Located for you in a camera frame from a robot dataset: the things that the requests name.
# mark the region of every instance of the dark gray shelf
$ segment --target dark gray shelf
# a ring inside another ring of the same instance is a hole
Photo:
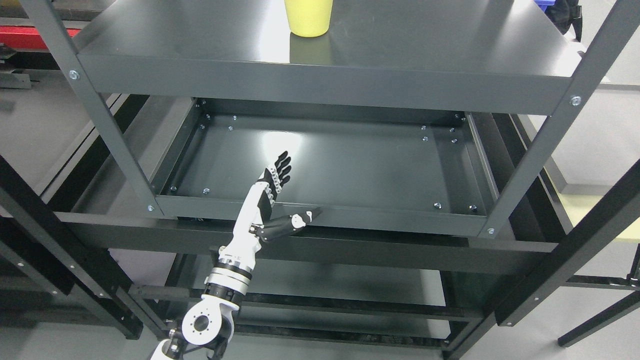
[[[119,0],[74,41],[101,92],[544,115],[580,61],[530,0],[335,0],[312,39],[282,0]]]

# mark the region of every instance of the shelf tray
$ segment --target shelf tray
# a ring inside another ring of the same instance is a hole
[[[282,0],[119,0],[74,42],[101,92],[540,115],[580,61],[530,0],[336,0],[318,38]]]
[[[492,205],[481,155],[460,113],[204,103],[180,160],[158,187],[165,215],[235,219],[249,187],[283,151],[292,157],[292,179],[277,211],[322,206],[318,225],[456,234],[462,227],[471,234]]]

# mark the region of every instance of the black bag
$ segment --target black bag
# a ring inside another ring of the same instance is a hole
[[[579,0],[556,0],[556,4],[547,7],[545,14],[558,28],[562,35],[569,31],[571,25],[575,31],[575,39],[582,40],[582,6]]]

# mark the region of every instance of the robotic arm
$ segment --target robotic arm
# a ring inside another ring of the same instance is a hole
[[[289,182],[291,157],[285,151],[273,165],[260,174],[249,189],[236,224],[234,237],[220,247],[218,261],[205,280],[201,301],[184,316],[179,329],[169,332],[169,339],[158,344],[151,360],[182,359],[187,345],[213,351],[210,360],[221,359],[234,335],[234,314],[251,281],[255,253],[263,243],[300,231],[319,214],[319,209],[271,220],[271,208]]]

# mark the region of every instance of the screw head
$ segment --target screw head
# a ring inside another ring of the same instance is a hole
[[[80,78],[80,73],[78,73],[78,71],[75,71],[75,70],[69,71],[69,79],[78,80],[79,78]]]
[[[571,105],[578,106],[580,104],[582,104],[582,97],[574,96],[574,97],[571,98]]]

